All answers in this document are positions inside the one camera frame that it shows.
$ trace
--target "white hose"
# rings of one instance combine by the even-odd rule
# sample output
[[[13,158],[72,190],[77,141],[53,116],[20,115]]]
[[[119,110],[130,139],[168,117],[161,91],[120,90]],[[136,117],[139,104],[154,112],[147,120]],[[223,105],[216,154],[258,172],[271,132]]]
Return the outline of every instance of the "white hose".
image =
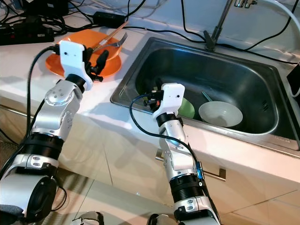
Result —
[[[279,3],[278,1],[275,1],[275,0],[261,0],[261,1],[265,1],[265,2],[268,2],[268,3],[274,4],[278,7],[280,7],[281,9],[283,9],[291,17],[291,19],[294,21],[294,23],[296,24],[296,26],[298,28],[298,31],[300,33],[300,23],[299,23],[298,19],[295,17],[295,15],[287,7],[285,7],[284,5],[282,5],[281,3]],[[300,94],[300,88],[297,91],[297,93],[294,95],[292,93],[292,90],[291,90],[291,87],[290,87],[290,94],[293,98],[297,97]]]

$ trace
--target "stainless steel sink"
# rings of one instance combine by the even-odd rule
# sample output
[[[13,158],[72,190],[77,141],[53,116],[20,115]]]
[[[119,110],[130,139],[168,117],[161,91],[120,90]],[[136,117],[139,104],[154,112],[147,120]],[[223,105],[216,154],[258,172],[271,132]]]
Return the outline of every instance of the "stainless steel sink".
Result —
[[[131,100],[162,83],[181,83],[184,97],[195,108],[194,118],[185,124],[228,137],[289,153],[299,150],[300,128],[275,67],[258,62],[211,53],[152,37],[148,40],[111,97],[113,103],[129,106]],[[205,123],[198,114],[213,100],[237,106],[243,121],[229,128]],[[142,101],[134,108],[150,113]]]

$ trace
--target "white countertop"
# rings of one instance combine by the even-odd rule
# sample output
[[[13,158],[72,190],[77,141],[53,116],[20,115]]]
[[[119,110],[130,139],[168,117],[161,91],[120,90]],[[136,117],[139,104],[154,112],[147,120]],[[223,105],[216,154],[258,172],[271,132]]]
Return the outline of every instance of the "white countertop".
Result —
[[[94,30],[111,32],[109,29]],[[124,135],[130,133],[136,138],[158,146],[158,139],[142,133],[130,119],[128,109],[111,103],[110,97],[148,38],[151,36],[165,36],[138,30],[127,30],[127,33],[128,38],[120,53],[122,69],[114,76],[105,78],[103,82],[95,82],[92,90],[84,93],[78,113],[92,119],[104,129],[114,130]],[[59,41],[60,39],[62,37],[57,37],[55,41]],[[172,36],[168,37],[168,39],[175,41],[177,37]],[[186,42],[186,44],[203,48],[203,45],[199,44],[190,42]],[[26,82],[30,65],[36,54],[49,45],[50,43],[0,46],[0,99],[3,99],[1,97],[11,99],[13,100],[11,102],[18,102],[26,108]],[[293,68],[291,65],[277,63],[248,53],[235,52],[224,48],[217,48],[216,52],[276,66],[283,78],[284,84],[287,82],[286,76],[288,72]],[[44,98],[45,93],[61,78],[46,69],[45,59],[49,54],[44,54],[33,70],[31,83],[33,109],[37,108]],[[14,107],[13,105],[9,105],[9,101],[6,101],[5,104]],[[294,110],[297,111],[298,121],[300,121],[299,108],[295,102],[292,102],[292,105]],[[157,124],[155,122],[149,123],[151,115],[142,112],[134,113],[143,128],[157,133]],[[280,154],[188,125],[184,126],[184,130],[200,160],[204,159],[215,162],[225,168],[256,174],[261,177],[271,175],[271,177],[300,183],[300,174],[296,169],[300,168],[299,158]]]

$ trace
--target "orange plate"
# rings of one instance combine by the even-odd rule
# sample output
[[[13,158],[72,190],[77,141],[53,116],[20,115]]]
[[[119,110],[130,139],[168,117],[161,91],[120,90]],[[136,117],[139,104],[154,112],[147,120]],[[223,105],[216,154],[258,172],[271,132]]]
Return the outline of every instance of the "orange plate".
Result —
[[[80,32],[71,34],[70,36],[67,36],[63,38],[63,40],[66,41],[73,41],[76,43],[80,43],[82,45],[85,45],[87,48],[94,47],[96,44],[98,44],[101,40],[103,40],[107,34],[96,32],[93,30],[82,30]],[[114,42],[117,42],[118,40],[115,38],[111,38],[108,40],[106,44],[111,44]],[[96,60],[99,57],[99,55],[104,51],[108,50],[109,55],[106,61],[106,65],[104,69],[102,70],[100,76],[102,77],[108,77],[110,75],[113,75],[117,73],[122,66],[121,58],[119,57],[119,52],[121,51],[122,46],[116,48],[116,47],[106,47],[104,49],[100,49],[99,51],[96,51],[92,54],[90,58],[91,64],[94,66],[96,64]],[[46,67],[52,71],[55,74],[64,76],[64,70],[60,64],[60,56],[52,54],[46,59]]]

